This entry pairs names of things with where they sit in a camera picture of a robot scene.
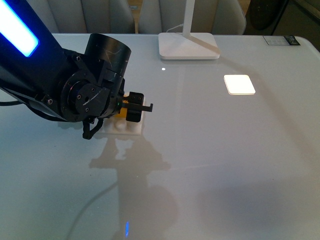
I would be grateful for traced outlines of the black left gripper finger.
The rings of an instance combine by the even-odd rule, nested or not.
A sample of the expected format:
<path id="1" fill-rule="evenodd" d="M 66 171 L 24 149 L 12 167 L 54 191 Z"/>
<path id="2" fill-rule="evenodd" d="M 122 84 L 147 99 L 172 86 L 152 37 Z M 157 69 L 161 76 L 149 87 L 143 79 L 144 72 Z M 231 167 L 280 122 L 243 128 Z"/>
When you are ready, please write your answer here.
<path id="1" fill-rule="evenodd" d="M 144 95 L 139 92 L 129 92 L 128 102 L 132 104 L 143 104 L 144 103 Z"/>
<path id="2" fill-rule="evenodd" d="M 142 118 L 141 110 L 128 109 L 125 120 L 128 122 L 139 123 Z"/>

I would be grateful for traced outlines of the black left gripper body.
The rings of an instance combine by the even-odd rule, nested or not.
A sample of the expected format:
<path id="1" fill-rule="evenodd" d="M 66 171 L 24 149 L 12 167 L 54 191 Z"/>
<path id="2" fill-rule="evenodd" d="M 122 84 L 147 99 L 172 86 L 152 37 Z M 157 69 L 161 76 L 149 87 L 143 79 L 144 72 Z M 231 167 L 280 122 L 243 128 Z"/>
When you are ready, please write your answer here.
<path id="1" fill-rule="evenodd" d="M 92 122 L 95 118 L 110 118 L 121 108 L 151 112 L 149 106 L 123 103 L 123 76 L 111 70 L 100 75 L 99 79 L 88 70 L 79 70 L 64 84 L 59 100 L 61 117 L 68 122 Z"/>

